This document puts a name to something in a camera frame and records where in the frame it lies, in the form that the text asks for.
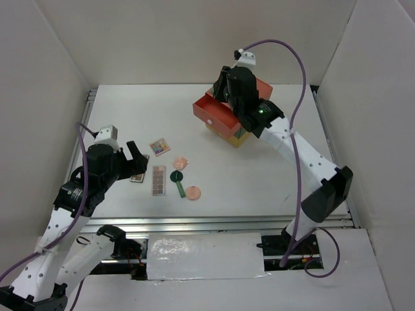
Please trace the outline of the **light green tube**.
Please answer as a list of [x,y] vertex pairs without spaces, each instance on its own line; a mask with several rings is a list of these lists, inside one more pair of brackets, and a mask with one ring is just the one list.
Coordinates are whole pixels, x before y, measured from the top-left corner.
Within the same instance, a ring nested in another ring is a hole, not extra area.
[[178,191],[179,191],[179,193],[180,193],[180,197],[181,197],[181,198],[185,198],[185,197],[186,197],[186,194],[185,194],[184,188],[182,187],[181,182],[180,182],[180,181],[177,181],[177,182],[176,182],[176,186],[177,186]]

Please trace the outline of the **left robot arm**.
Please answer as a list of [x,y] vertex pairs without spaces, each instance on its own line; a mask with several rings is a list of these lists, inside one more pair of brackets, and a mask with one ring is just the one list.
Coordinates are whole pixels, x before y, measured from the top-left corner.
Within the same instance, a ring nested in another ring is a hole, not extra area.
[[123,150],[95,143],[82,147],[82,166],[64,183],[54,201],[47,229],[35,252],[10,267],[23,271],[8,286],[1,287],[1,305],[10,310],[63,310],[69,295],[106,257],[138,259],[141,244],[128,239],[114,225],[100,227],[95,240],[71,259],[69,250],[106,192],[119,180],[144,173],[148,159],[135,142],[127,142],[132,155]]

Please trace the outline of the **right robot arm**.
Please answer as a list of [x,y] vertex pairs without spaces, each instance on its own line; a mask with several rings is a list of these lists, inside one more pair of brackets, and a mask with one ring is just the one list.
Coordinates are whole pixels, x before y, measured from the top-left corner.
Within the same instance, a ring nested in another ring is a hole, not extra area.
[[241,126],[268,143],[296,169],[296,214],[283,230],[282,246],[297,253],[304,237],[348,197],[353,172],[317,152],[293,128],[292,120],[259,96],[255,75],[246,67],[224,66],[213,84],[213,98],[225,102]]

